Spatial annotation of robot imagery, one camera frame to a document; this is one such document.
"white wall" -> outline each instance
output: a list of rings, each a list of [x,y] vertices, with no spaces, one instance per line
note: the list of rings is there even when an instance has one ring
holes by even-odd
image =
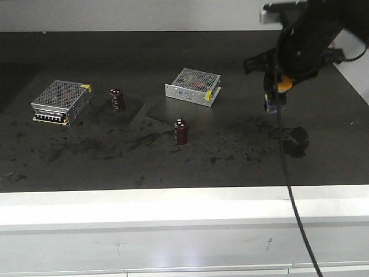
[[[259,25],[266,0],[0,0],[0,32],[222,31]]]
[[[364,44],[348,32],[342,32],[336,39],[336,47],[343,48],[347,58],[353,58],[363,52]],[[369,104],[369,54],[356,62],[344,62],[337,66],[342,75]]]

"yellow label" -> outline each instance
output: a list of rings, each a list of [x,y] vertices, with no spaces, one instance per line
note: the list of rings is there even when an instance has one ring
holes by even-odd
[[[91,87],[91,85],[87,85],[87,84],[85,84],[85,85],[81,85],[81,88],[88,88],[88,92],[92,92],[92,87]]]
[[[210,95],[213,93],[213,91],[208,91],[205,96],[206,101],[210,101]]]

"sticker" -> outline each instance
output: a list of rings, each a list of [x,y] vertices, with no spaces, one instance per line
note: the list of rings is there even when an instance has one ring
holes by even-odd
[[[213,91],[208,91],[205,96],[206,101],[210,101],[210,95],[213,93]]]
[[[74,104],[74,117],[77,118],[78,112],[80,108],[83,106],[84,101],[83,98],[79,98],[78,101]]]
[[[178,91],[178,96],[187,100],[195,100],[195,94],[189,91]]]
[[[81,85],[81,88],[88,88],[88,92],[92,92],[92,87],[91,87],[91,85],[87,85],[87,84],[85,84],[85,85]]]

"black table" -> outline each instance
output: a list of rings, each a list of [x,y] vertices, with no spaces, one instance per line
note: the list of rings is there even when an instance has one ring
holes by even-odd
[[[0,191],[283,186],[276,117],[262,73],[242,63],[278,32],[0,34]],[[184,68],[220,74],[212,108],[165,97]],[[33,122],[54,80],[92,83],[68,128]],[[120,88],[127,109],[114,112]],[[173,122],[189,123],[189,143]],[[334,66],[288,94],[284,140],[293,185],[369,184],[369,107]]]

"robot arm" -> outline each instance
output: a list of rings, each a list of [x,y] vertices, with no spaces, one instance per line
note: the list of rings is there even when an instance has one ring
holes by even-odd
[[[318,75],[319,69],[341,63],[345,55],[340,49],[328,48],[336,36],[347,29],[369,44],[368,0],[308,0],[265,5],[261,21],[283,24],[278,47],[244,62],[246,74],[265,72],[266,110],[276,112],[273,99],[274,56],[278,49],[279,98],[298,83]]]

